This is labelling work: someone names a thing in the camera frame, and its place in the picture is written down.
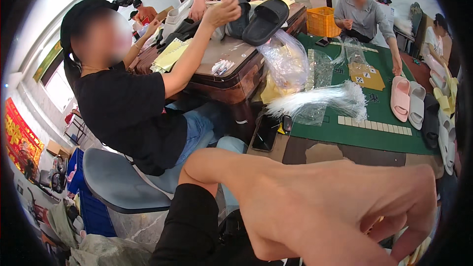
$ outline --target white t-shirt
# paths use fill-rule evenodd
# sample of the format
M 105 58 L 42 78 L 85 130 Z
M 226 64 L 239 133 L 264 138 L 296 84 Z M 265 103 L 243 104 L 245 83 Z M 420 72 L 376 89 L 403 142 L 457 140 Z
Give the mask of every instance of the white t-shirt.
M 429 43 L 434 46 L 434 50 L 439 56 L 443 56 L 442 38 L 440 36 L 435 35 L 434 28 L 432 26 L 427 27 L 425 31 L 424 47 L 422 50 L 422 55 L 424 56 L 424 58 L 430 54 Z

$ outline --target mobile phone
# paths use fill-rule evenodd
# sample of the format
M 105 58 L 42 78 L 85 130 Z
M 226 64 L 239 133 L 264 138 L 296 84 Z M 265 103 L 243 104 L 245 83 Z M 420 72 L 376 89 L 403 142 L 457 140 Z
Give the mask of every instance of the mobile phone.
M 254 150 L 271 152 L 276 140 L 276 134 L 278 133 L 279 123 L 278 119 L 263 115 L 251 148 Z
M 324 37 L 322 39 L 320 39 L 319 41 L 316 42 L 316 45 L 320 45 L 322 47 L 326 47 L 328 44 L 330 43 L 330 41 L 328 40 L 327 37 Z

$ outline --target woman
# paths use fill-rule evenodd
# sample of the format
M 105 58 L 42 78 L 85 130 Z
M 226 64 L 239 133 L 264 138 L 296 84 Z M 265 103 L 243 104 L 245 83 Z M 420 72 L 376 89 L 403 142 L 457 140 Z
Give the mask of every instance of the woman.
M 133 157 L 145 174 L 159 176 L 185 161 L 199 140 L 221 124 L 220 112 L 211 104 L 177 115 L 164 107 L 165 99 L 186 87 L 216 27 L 238 19 L 241 9 L 237 0 L 223 0 L 209 9 L 173 70 L 147 75 L 132 75 L 125 68 L 160 23 L 152 21 L 129 49 L 130 42 L 123 39 L 130 37 L 129 32 L 121 37 L 116 29 L 117 9 L 106 0 L 83 0 L 64 16 L 61 45 L 66 77 L 92 133 Z M 123 46 L 129 50 L 126 56 Z
M 425 31 L 424 46 L 422 56 L 430 69 L 437 72 L 442 78 L 445 78 L 445 69 L 443 65 L 448 62 L 443 58 L 442 37 L 448 33 L 448 25 L 441 14 L 435 15 L 434 26 L 427 27 Z

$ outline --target jeans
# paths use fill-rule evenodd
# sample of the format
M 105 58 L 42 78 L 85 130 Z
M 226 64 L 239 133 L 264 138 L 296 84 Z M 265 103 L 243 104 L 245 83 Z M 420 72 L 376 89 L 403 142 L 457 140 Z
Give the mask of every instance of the jeans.
M 172 103 L 166 107 L 179 110 L 177 103 Z M 195 151 L 195 147 L 204 135 L 213 130 L 214 137 L 209 144 L 218 141 L 225 133 L 226 119 L 223 111 L 214 103 L 205 103 L 204 105 L 188 111 L 183 114 L 187 120 L 187 138 L 184 149 L 177 159 L 175 165 L 183 163 Z

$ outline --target black cap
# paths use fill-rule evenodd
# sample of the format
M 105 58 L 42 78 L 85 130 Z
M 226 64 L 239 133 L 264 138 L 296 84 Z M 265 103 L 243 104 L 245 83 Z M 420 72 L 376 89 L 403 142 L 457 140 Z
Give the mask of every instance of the black cap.
M 142 4 L 141 0 L 135 0 L 133 1 L 133 7 L 137 8 L 140 4 Z
M 72 28 L 76 26 L 76 21 L 82 19 L 83 16 L 88 15 L 93 10 L 103 7 L 113 9 L 114 11 L 118 10 L 117 4 L 106 0 L 82 0 L 69 9 L 61 23 L 61 46 L 63 49 L 70 47 L 70 34 Z
M 130 13 L 130 18 L 128 19 L 128 21 L 131 20 L 131 19 L 133 19 L 133 17 L 134 17 L 137 13 L 138 13 L 138 11 L 132 11 L 132 12 Z

